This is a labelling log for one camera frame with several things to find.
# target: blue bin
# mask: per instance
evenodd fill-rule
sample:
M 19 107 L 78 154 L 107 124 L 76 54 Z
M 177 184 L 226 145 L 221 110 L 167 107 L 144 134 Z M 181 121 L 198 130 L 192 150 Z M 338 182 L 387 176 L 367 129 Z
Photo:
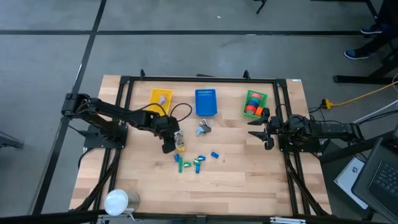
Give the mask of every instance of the blue bin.
M 195 106 L 198 116 L 214 116 L 217 114 L 216 90 L 195 90 Z

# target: plastic bin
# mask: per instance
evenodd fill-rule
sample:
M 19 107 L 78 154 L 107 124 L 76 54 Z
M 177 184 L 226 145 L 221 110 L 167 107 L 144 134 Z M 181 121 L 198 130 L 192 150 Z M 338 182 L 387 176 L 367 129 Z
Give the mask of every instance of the plastic bin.
M 159 103 L 160 97 L 164 96 L 166 98 L 166 102 L 161 106 L 166 113 L 169 113 L 170 102 L 172 101 L 172 93 L 173 91 L 171 90 L 153 89 L 152 93 L 150 94 L 149 103 Z M 161 116 L 164 115 L 162 108 L 157 105 L 149 106 L 146 110 L 158 112 Z
M 195 90 L 195 106 L 198 116 L 214 116 L 217 114 L 216 90 Z
M 246 107 L 246 104 L 248 103 L 248 101 L 249 101 L 249 99 L 250 99 L 251 93 L 258 93 L 258 94 L 260 94 L 260 95 L 262 96 L 261 102 L 260 102 L 260 105 L 259 105 L 259 106 L 262 107 L 262 108 L 265 108 L 265 107 L 266 107 L 268 96 L 267 96 L 266 94 L 264 94 L 264 93 L 260 93 L 260 92 L 254 91 L 254 90 L 248 90 L 248 93 L 247 93 L 247 95 L 246 95 L 246 100 L 244 101 L 244 105 L 243 105 L 243 115 L 244 115 L 244 116 L 247 116 L 247 117 L 249 117 L 249 118 L 259 119 L 260 116 L 256 116 L 256 115 L 254 115 L 254 114 L 248 114 L 248 113 L 244 112 L 244 109 L 245 109 L 245 107 Z

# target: black chair leg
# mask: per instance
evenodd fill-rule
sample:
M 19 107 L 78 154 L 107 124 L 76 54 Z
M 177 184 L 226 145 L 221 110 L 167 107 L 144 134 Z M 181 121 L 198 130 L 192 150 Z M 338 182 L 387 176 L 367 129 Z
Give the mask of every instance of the black chair leg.
M 260 11 L 261 11 L 261 9 L 264 7 L 264 5 L 266 4 L 266 1 L 267 0 L 261 0 L 261 6 L 260 6 L 260 8 L 257 10 L 257 12 L 256 12 L 256 14 L 259 14 L 260 13 Z

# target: blue block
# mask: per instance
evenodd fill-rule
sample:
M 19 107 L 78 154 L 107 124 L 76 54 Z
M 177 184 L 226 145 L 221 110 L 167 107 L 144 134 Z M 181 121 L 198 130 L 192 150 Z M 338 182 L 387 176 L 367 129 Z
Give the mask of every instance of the blue block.
M 211 156 L 213 156 L 214 158 L 218 159 L 218 154 L 215 153 L 215 152 L 212 152 L 212 153 L 211 153 Z
M 197 168 L 195 169 L 195 172 L 196 172 L 197 174 L 199 174 L 199 172 L 200 172 L 200 165 L 197 165 Z
M 179 160 L 180 160 L 180 155 L 178 155 L 178 154 L 174 155 L 174 159 L 175 159 L 176 162 L 179 162 Z
M 199 161 L 205 161 L 206 160 L 206 156 L 198 156 L 198 160 Z

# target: yellow cable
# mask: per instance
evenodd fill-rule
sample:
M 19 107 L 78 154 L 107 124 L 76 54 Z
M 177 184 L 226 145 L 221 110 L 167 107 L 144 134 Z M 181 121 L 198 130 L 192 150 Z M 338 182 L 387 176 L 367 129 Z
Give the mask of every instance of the yellow cable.
M 386 85 L 386 86 L 384 86 L 384 87 L 382 87 L 382 88 L 380 88 L 380 89 L 378 89 L 378 90 L 374 90 L 374 91 L 372 91 L 372 92 L 370 92 L 370 93 L 363 94 L 362 96 L 353 98 L 352 100 L 348 100 L 348 101 L 346 101 L 346 102 L 336 103 L 336 104 L 334 104 L 334 103 L 329 103 L 329 104 L 330 104 L 330 107 L 332 107 L 332 106 L 343 106 L 343 105 L 346 105 L 346 104 L 348 104 L 348 103 L 354 102 L 354 101 L 356 101 L 356 100 L 362 99 L 362 98 L 364 98 L 365 96 L 369 96 L 369 95 L 372 95 L 373 93 L 377 93 L 377 92 L 379 92 L 379 91 L 381 91 L 381 90 L 384 90 L 384 89 L 386 89 L 386 88 L 389 88 L 390 86 L 393 86 L 393 85 L 395 85 L 395 84 L 397 84 L 397 83 L 398 83 L 398 81 L 393 82 L 393 83 L 391 83 L 391 84 L 389 84 L 389 85 Z

